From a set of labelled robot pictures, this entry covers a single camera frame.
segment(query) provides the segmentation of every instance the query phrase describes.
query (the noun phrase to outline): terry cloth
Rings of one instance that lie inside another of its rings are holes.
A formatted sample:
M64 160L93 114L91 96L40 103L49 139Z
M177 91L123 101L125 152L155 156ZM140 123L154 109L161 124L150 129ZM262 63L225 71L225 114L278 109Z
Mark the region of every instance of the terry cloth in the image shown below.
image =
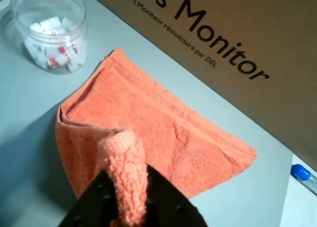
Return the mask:
M100 170L100 160L112 156L105 148L107 140L127 132L130 141L121 136L121 142L130 144L131 137L137 137L143 163L158 170L187 198L230 180L256 159L255 149L187 107L117 49L58 109L58 148L77 197ZM116 171L111 175L116 178Z

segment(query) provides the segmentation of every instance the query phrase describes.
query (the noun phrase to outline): gray surface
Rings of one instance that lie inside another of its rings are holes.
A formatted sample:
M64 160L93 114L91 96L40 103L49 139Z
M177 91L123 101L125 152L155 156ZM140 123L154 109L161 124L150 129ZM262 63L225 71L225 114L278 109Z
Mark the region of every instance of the gray surface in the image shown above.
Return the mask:
M121 47L188 106L258 151L246 172L191 199L209 226L278 227L292 153L101 4L85 1L89 57L70 75L44 72L10 46L9 9L0 13L0 226L54 227L72 206L54 138L56 108Z

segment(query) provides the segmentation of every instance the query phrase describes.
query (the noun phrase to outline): black object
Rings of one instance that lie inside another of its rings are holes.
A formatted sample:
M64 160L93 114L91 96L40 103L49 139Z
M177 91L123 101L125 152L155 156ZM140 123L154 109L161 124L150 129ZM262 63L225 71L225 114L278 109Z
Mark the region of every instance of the black object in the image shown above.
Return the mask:
M198 209L150 165L148 174L146 227L207 227ZM108 227L117 215L114 186L102 170L59 227Z

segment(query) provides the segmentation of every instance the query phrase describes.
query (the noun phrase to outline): blue cap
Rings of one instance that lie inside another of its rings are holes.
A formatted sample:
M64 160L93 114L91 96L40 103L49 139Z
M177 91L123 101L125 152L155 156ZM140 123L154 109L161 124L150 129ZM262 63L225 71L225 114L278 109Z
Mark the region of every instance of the blue cap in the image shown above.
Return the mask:
M312 175L311 172L300 164L294 164L292 166L291 174L300 181L307 181Z

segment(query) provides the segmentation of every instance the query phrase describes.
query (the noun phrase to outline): plastic jar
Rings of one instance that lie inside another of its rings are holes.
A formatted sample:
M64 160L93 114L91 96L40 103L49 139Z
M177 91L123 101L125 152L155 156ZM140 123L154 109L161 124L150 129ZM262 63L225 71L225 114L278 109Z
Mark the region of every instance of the plastic jar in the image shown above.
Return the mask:
M22 49L46 71L73 72L87 59L87 13L82 0L11 0Z

